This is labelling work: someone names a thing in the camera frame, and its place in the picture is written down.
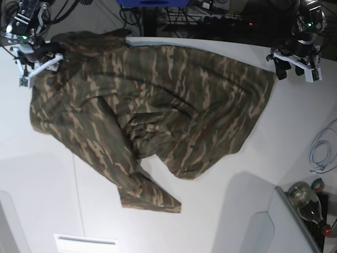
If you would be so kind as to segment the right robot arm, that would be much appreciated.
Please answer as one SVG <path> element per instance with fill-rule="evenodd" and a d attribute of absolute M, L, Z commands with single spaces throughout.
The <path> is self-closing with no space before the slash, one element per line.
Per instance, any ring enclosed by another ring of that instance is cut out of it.
<path fill-rule="evenodd" d="M 32 88 L 35 77 L 44 70 L 56 72 L 65 59 L 57 42 L 44 36 L 51 24 L 45 17 L 54 1 L 20 1 L 18 12 L 6 27 L 9 52 L 19 69 L 19 86 Z"/>

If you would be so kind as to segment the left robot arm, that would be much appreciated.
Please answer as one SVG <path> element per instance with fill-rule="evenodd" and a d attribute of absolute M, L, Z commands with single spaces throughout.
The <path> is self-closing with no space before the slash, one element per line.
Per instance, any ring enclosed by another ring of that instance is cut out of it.
<path fill-rule="evenodd" d="M 266 60 L 274 61 L 279 80 L 287 78 L 287 71 L 295 66 L 296 75 L 303 75 L 307 82 L 321 81 L 321 45 L 316 39 L 327 25 L 322 5 L 318 1 L 296 1 L 292 7 L 290 37 L 271 48 Z"/>

